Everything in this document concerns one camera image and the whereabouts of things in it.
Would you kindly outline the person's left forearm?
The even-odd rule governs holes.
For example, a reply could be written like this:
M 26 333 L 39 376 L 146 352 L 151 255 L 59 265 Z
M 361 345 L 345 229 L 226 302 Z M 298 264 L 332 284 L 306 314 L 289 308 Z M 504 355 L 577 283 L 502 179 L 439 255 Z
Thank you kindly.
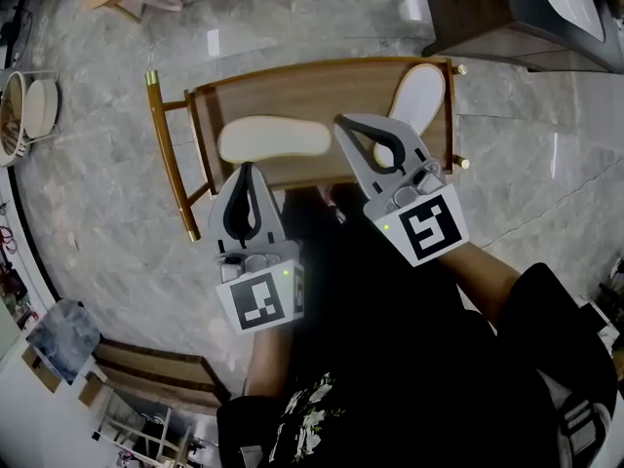
M 245 396 L 280 398 L 286 388 L 293 344 L 290 325 L 254 334 L 253 352 L 244 386 Z

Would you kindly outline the person's black clothing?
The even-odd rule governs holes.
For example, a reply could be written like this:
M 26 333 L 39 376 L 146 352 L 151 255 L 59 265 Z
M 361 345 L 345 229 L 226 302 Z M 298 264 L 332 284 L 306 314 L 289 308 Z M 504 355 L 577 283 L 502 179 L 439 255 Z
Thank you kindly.
M 222 468 L 560 468 L 572 394 L 614 417 L 617 376 L 553 271 L 521 273 L 495 328 L 438 259 L 411 266 L 354 184 L 290 190 L 305 315 L 280 398 L 217 412 Z

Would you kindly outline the person's black white shoe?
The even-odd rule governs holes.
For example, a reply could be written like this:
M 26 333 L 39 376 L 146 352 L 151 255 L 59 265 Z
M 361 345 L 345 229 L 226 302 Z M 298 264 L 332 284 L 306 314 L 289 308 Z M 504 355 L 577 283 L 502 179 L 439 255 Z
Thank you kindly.
M 589 468 L 602 449 L 610 428 L 608 409 L 572 394 L 563 401 L 558 415 L 560 468 Z

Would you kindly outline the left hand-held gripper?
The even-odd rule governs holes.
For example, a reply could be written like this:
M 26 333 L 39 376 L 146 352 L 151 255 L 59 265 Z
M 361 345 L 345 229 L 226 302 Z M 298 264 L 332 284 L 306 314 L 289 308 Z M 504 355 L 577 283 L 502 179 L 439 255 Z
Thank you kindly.
M 220 254 L 215 258 L 221 275 L 216 293 L 236 333 L 303 317 L 300 247 L 296 241 L 280 242 L 285 239 L 280 213 L 254 163 L 244 163 L 225 182 L 214 201 L 209 229 Z

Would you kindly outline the dark wooden vanity cabinet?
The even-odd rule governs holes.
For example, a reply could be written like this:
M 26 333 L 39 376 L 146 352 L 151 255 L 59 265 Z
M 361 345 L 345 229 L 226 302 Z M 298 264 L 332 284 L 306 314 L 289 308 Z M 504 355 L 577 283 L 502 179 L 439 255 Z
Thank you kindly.
M 530 71 L 624 74 L 624 47 L 604 0 L 601 43 L 562 19 L 547 0 L 427 0 L 434 42 L 422 54 L 488 59 Z

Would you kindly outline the wooden trolley cart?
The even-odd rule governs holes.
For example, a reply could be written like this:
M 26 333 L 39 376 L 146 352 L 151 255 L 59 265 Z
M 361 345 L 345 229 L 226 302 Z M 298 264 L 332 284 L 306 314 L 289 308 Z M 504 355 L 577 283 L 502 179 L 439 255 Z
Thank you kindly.
M 196 242 L 201 238 L 193 205 L 205 195 L 216 196 L 235 169 L 217 153 L 217 138 L 227 123 L 268 115 L 319 122 L 330 128 L 340 113 L 387 115 L 408 73 L 423 65 L 442 75 L 446 91 L 422 138 L 450 175 L 460 163 L 452 121 L 454 78 L 466 71 L 464 65 L 455 65 L 450 58 L 341 58 L 287 65 L 196 86 L 175 101 L 163 100 L 157 71 L 147 72 L 145 83 L 156 137 L 189 239 Z M 185 188 L 176 159 L 167 121 L 168 112 L 174 110 L 187 115 L 197 151 L 202 181 L 194 190 Z

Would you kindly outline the brown cardboard box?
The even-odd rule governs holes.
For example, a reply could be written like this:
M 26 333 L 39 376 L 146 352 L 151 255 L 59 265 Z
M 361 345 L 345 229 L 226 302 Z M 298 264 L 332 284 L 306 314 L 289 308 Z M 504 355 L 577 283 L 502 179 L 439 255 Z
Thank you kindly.
M 28 346 L 22 353 L 21 358 L 45 388 L 51 393 L 57 391 L 61 378 L 47 366 L 32 347 Z

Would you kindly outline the blue grey plastic bag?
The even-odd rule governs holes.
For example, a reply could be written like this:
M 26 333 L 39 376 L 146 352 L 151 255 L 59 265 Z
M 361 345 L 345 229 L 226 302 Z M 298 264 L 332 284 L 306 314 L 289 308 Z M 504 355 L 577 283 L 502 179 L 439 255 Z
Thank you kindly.
M 63 298 L 26 341 L 55 376 L 72 384 L 98 346 L 100 331 L 82 301 Z

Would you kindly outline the person's right forearm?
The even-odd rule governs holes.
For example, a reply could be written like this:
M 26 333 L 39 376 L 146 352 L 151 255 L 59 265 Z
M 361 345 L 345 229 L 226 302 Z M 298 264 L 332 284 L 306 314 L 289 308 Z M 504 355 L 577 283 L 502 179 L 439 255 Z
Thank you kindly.
M 496 328 L 501 310 L 521 273 L 470 242 L 442 254 L 438 261 Z

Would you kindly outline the white slipper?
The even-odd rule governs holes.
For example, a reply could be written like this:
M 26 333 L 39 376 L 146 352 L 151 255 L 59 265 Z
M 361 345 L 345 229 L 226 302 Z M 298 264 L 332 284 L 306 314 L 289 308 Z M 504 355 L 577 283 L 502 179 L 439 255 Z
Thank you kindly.
M 247 116 L 231 121 L 217 139 L 218 155 L 229 163 L 277 157 L 320 156 L 332 144 L 330 130 L 314 121 L 278 116 Z
M 445 93 L 442 71 L 433 64 L 419 64 L 401 80 L 387 117 L 409 125 L 422 138 L 438 114 Z

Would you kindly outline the white round basket side table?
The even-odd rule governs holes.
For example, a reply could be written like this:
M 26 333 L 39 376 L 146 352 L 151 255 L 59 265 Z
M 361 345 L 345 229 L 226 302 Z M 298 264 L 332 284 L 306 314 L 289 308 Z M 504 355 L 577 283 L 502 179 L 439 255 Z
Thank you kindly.
M 0 73 L 0 167 L 15 165 L 33 143 L 59 132 L 58 78 L 53 70 Z

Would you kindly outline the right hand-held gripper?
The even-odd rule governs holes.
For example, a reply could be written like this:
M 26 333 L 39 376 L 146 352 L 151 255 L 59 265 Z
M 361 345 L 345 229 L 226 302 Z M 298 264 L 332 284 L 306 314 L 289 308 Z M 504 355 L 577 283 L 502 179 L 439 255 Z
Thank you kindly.
M 455 187 L 444 183 L 437 161 L 393 181 L 398 171 L 428 159 L 427 148 L 409 124 L 375 114 L 338 114 L 333 133 L 371 199 L 364 206 L 365 216 L 410 265 L 421 265 L 468 242 Z M 364 138 L 391 151 L 389 167 L 375 160 Z

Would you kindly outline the low wooden platform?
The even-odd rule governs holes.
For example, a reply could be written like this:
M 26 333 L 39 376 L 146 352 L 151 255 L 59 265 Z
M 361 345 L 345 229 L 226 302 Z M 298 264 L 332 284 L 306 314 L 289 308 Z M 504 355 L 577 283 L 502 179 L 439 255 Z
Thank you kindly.
M 231 393 L 199 355 L 103 338 L 93 357 L 114 388 L 168 407 L 213 414 L 231 400 Z

